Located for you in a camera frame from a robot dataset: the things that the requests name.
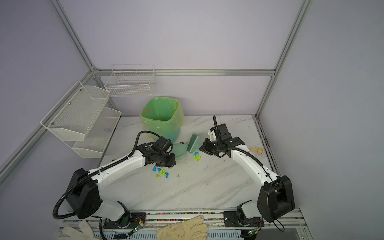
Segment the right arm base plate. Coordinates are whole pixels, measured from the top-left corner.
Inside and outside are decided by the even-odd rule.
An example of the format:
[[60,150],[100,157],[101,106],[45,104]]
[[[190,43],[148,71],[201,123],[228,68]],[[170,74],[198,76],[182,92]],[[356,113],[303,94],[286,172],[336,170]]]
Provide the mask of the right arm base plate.
[[264,227],[265,223],[262,218],[248,219],[237,211],[224,211],[224,225],[230,227]]

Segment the green hand brush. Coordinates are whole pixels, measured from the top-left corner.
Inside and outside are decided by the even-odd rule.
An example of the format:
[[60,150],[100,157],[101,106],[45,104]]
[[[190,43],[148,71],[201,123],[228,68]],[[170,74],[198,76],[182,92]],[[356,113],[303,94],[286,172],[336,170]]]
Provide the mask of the green hand brush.
[[187,146],[187,151],[191,154],[194,154],[199,148],[200,142],[201,142],[201,137],[197,134],[192,134]]

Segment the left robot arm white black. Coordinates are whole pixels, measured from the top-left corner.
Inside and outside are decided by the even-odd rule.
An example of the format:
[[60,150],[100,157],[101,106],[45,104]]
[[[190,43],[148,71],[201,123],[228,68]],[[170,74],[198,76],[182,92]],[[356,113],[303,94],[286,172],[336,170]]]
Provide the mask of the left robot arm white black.
[[175,155],[170,153],[173,144],[160,137],[151,144],[141,144],[133,154],[111,162],[103,167],[85,171],[77,170],[71,179],[69,188],[81,179],[91,176],[89,180],[75,187],[66,197],[78,219],[101,217],[119,222],[130,215],[130,211],[120,201],[111,202],[101,197],[100,192],[107,186],[125,177],[130,172],[154,164],[156,167],[172,168],[176,164]]

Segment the green plastic dustpan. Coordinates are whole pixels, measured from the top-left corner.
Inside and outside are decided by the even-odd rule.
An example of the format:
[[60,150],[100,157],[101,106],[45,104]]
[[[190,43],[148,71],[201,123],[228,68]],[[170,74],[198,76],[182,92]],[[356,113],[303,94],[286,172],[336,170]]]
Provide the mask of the green plastic dustpan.
[[188,143],[175,143],[171,153],[175,155],[176,160],[182,160],[187,155]]

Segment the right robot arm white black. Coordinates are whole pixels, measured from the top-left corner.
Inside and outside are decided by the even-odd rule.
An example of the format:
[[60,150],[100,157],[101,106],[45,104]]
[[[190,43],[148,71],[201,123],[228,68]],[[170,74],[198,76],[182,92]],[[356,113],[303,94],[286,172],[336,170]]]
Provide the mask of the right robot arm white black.
[[257,184],[258,199],[240,205],[246,219],[262,217],[272,223],[295,209],[291,180],[279,176],[257,159],[239,137],[232,137],[226,124],[215,125],[208,132],[200,151],[219,158],[228,156],[238,163]]

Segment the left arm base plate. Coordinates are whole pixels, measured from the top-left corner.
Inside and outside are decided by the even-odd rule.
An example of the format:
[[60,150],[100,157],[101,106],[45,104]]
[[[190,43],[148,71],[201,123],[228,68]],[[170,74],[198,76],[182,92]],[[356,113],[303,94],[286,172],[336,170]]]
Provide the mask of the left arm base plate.
[[144,223],[146,217],[145,212],[131,212],[130,216],[123,215],[123,218],[117,222],[106,219],[103,229],[134,229],[139,225],[139,222]]

